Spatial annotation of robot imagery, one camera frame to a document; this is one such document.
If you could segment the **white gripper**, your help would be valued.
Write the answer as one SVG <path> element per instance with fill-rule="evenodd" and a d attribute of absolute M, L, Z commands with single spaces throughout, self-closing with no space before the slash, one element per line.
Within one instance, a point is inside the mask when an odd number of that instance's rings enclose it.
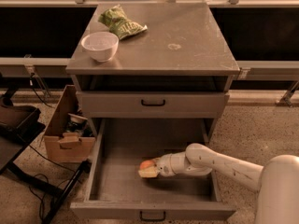
<path fill-rule="evenodd" d="M 171 155 L 163 155 L 160 158 L 152 159 L 155 162 L 155 166 L 151 166 L 138 171 L 142 178 L 154 178 L 158 175 L 169 177 L 173 175 L 173 170 L 171 167 Z"/>

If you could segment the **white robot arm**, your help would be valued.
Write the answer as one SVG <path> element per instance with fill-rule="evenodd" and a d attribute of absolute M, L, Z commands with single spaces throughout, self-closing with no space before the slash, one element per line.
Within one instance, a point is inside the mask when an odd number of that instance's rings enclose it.
<path fill-rule="evenodd" d="M 143 178 L 217 171 L 257 194 L 254 224 L 299 224 L 299 157 L 279 155 L 261 166 L 192 143 L 183 152 L 143 161 Z"/>

